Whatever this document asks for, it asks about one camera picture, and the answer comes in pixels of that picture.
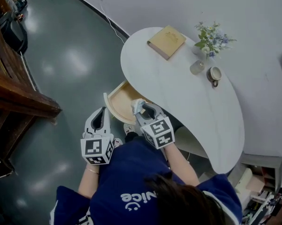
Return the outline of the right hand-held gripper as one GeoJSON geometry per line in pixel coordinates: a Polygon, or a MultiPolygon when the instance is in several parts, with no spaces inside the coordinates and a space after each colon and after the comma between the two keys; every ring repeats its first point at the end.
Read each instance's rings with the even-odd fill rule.
{"type": "Polygon", "coordinates": [[[169,117],[156,104],[143,104],[145,112],[135,117],[145,139],[157,150],[175,142],[174,130],[169,117]]]}

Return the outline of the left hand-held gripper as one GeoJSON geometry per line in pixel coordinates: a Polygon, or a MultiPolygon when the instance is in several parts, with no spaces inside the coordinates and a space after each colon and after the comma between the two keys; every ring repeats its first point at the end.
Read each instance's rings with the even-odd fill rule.
{"type": "Polygon", "coordinates": [[[86,120],[84,131],[80,140],[83,159],[91,165],[109,164],[114,151],[109,110],[103,106],[94,111],[86,120]]]}

